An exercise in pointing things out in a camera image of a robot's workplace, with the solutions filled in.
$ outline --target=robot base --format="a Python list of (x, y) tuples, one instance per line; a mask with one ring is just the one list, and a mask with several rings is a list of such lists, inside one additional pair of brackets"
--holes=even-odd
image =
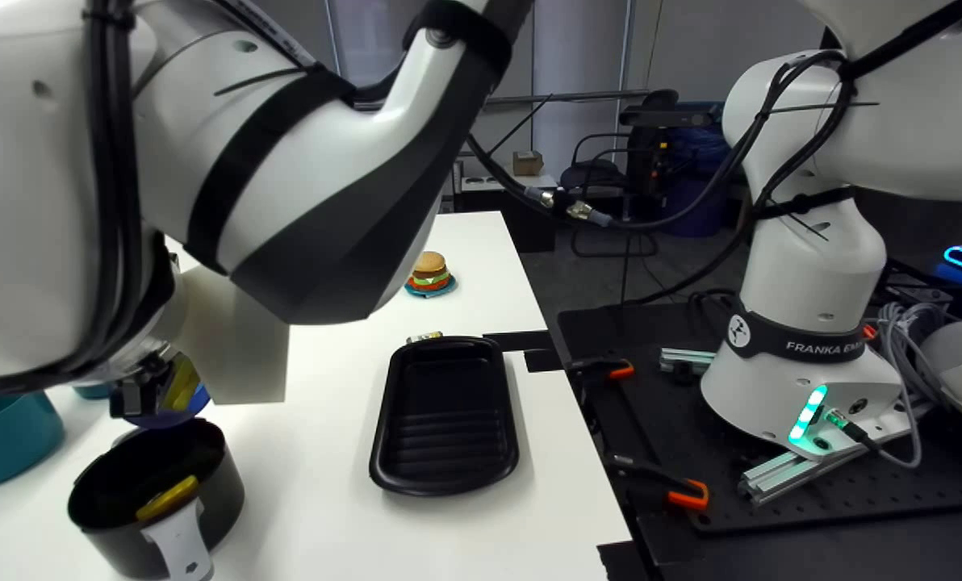
[(900, 375), (874, 352), (847, 365), (805, 365), (775, 356), (740, 357), (725, 345), (701, 392), (731, 427), (814, 461), (862, 448), (843, 423), (860, 423), (874, 442), (910, 432), (897, 407)]

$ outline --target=black cup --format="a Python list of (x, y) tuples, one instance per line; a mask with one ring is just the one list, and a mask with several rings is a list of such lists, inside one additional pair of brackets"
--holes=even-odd
[[(163, 543), (163, 532), (148, 532), (153, 526), (138, 523), (135, 509), (192, 475), (196, 478), (196, 496), (164, 518), (189, 518), (192, 526), (178, 523), (168, 532), (173, 543)], [(220, 545), (241, 503), (245, 489), (224, 432), (215, 423), (192, 419), (173, 429), (135, 432), (99, 454), (74, 481), (68, 518), (126, 579), (204, 579), (211, 574), (206, 550)]]

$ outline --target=hamburger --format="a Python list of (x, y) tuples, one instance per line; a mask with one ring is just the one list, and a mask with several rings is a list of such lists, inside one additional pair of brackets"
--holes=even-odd
[(447, 256), (439, 253), (424, 253), (413, 266), (413, 273), (408, 280), (413, 294), (439, 294), (453, 287), (453, 273), (447, 268)]

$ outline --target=cup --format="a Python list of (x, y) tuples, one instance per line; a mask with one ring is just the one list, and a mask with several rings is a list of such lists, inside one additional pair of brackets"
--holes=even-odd
[(192, 419), (99, 454), (74, 481), (68, 518), (126, 579), (204, 581), (241, 503), (224, 429)]
[(47, 395), (0, 396), (0, 485), (49, 458), (64, 440)]

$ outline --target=white table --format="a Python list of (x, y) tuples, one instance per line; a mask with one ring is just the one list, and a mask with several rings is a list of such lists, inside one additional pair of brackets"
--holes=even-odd
[[(547, 330), (499, 214), (439, 216), (460, 291), (398, 296), (364, 322), (295, 330), (287, 401), (217, 407), (245, 478), (245, 509), (215, 551), (217, 581), (598, 581), (598, 545), (629, 540), (569, 381), (512, 356), (521, 467), (477, 493), (409, 502), (368, 478), (387, 357), (408, 335)], [(126, 432), (57, 392), (68, 442), (0, 489), (0, 579), (117, 579), (68, 523), (70, 481)]]

